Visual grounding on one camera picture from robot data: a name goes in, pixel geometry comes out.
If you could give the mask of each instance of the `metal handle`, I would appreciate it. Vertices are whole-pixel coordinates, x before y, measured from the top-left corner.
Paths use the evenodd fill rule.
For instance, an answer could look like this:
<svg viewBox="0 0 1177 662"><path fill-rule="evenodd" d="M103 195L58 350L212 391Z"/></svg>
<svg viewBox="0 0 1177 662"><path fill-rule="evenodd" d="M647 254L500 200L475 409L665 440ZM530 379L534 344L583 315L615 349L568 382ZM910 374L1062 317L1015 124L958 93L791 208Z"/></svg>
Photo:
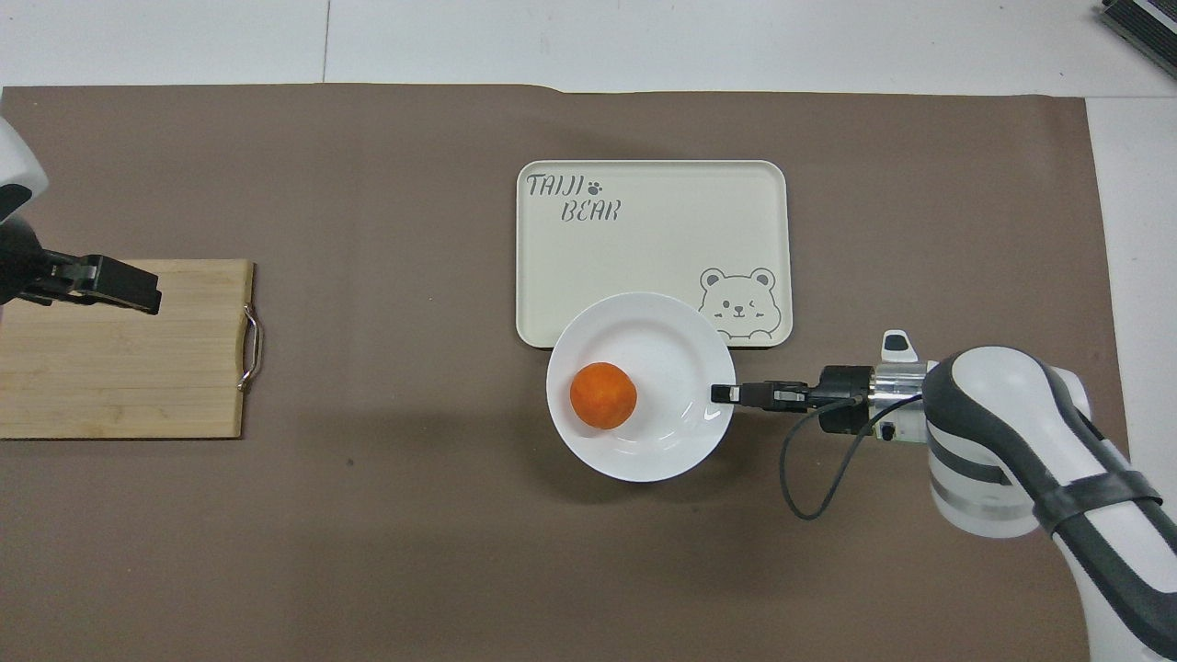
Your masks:
<svg viewBox="0 0 1177 662"><path fill-rule="evenodd" d="M253 383L253 378L258 376L261 370L261 342L265 335L261 331L261 322L258 319L258 313L253 310L253 304L245 304L245 332L248 336L250 329L253 329L253 357L250 362L248 368L241 375L241 379L237 383L237 390L242 393L250 390L250 384Z"/></svg>

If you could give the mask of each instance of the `bear ear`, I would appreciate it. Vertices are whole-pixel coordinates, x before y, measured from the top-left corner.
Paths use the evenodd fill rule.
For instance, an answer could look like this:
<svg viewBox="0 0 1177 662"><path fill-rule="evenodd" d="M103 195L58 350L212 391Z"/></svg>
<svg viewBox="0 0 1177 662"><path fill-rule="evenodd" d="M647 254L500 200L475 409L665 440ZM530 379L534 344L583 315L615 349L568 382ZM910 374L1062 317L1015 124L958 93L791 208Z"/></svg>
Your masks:
<svg viewBox="0 0 1177 662"><path fill-rule="evenodd" d="M726 276L724 276L723 271L719 271L716 267L711 267L704 271L703 276L699 277L699 284L703 285L704 290L707 290L716 283L723 280L724 278L726 278Z"/></svg>
<svg viewBox="0 0 1177 662"><path fill-rule="evenodd" d="M760 267L752 272L751 278L764 285L767 289L772 289L777 284L777 277L772 274L767 269Z"/></svg>

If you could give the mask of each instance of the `wooden cutting board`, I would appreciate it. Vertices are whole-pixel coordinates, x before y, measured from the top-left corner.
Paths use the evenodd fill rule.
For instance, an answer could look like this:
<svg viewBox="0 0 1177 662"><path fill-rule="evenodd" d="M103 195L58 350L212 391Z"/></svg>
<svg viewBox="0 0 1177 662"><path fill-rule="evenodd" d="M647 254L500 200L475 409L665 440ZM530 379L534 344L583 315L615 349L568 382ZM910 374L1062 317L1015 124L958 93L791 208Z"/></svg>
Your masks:
<svg viewBox="0 0 1177 662"><path fill-rule="evenodd" d="M126 260L159 276L159 315L13 300L0 318L0 437L233 438L248 260Z"/></svg>

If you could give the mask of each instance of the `orange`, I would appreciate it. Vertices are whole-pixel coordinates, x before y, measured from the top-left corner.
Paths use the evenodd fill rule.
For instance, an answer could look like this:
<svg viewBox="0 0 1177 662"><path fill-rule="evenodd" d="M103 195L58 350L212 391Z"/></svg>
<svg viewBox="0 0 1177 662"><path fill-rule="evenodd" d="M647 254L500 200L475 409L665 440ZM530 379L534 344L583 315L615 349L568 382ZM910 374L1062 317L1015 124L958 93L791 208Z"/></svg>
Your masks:
<svg viewBox="0 0 1177 662"><path fill-rule="evenodd" d="M624 370L612 363L591 363L572 378L572 409L593 428L612 430L633 413L638 390Z"/></svg>

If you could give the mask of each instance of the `white plate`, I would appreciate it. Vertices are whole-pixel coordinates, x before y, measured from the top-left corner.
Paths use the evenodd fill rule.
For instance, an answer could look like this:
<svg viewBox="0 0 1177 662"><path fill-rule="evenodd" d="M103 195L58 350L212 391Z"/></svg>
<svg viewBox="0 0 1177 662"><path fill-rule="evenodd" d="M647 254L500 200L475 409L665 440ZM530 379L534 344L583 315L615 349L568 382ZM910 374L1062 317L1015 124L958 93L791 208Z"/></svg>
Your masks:
<svg viewBox="0 0 1177 662"><path fill-rule="evenodd" d="M586 425L568 400L576 373L599 360L624 370L638 390L633 415L612 430ZM731 353L698 311L665 294L631 292L590 306L560 335L547 364L547 409L588 466L621 481L661 481L719 444L733 406L712 403L711 385L734 379Z"/></svg>
<svg viewBox="0 0 1177 662"><path fill-rule="evenodd" d="M685 302L733 347L792 331L785 176L769 161L536 161L516 226L516 329L532 346L623 292Z"/></svg>

